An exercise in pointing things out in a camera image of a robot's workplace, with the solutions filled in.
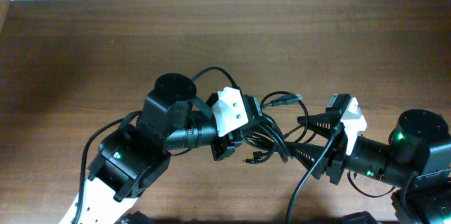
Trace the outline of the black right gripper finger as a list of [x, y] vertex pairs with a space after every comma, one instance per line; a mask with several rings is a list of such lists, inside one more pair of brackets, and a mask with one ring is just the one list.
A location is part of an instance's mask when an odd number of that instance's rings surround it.
[[323, 154], [323, 157], [319, 161], [319, 164], [313, 169], [311, 175], [317, 180], [321, 178], [322, 175], [328, 174], [328, 160], [330, 158], [331, 150], [325, 151], [325, 147], [305, 144], [305, 143], [289, 143], [288, 150], [292, 156], [294, 156], [307, 170], [310, 170], [316, 163], [317, 159]]
[[330, 136], [333, 128], [338, 124], [338, 117], [322, 113], [298, 116], [297, 122], [307, 130], [311, 130], [320, 136]]

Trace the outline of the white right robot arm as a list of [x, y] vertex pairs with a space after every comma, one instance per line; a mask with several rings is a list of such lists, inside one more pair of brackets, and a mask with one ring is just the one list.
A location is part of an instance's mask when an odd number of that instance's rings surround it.
[[343, 124], [315, 126], [314, 132], [327, 145], [290, 143], [288, 149], [316, 179], [326, 175], [338, 185], [346, 170], [364, 175], [394, 188], [390, 195], [401, 223], [450, 222], [450, 129], [441, 115], [407, 110], [387, 144], [358, 135], [350, 154]]

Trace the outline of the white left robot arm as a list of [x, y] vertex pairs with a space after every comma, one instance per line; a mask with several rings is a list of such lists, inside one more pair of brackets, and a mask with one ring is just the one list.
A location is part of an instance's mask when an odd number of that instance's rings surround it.
[[112, 126], [92, 162], [85, 145], [78, 194], [62, 223], [115, 223], [167, 169], [176, 149], [210, 147], [213, 159], [230, 157], [250, 122], [245, 97], [235, 81], [199, 98], [194, 79], [179, 73], [157, 78], [142, 109], [105, 125]]

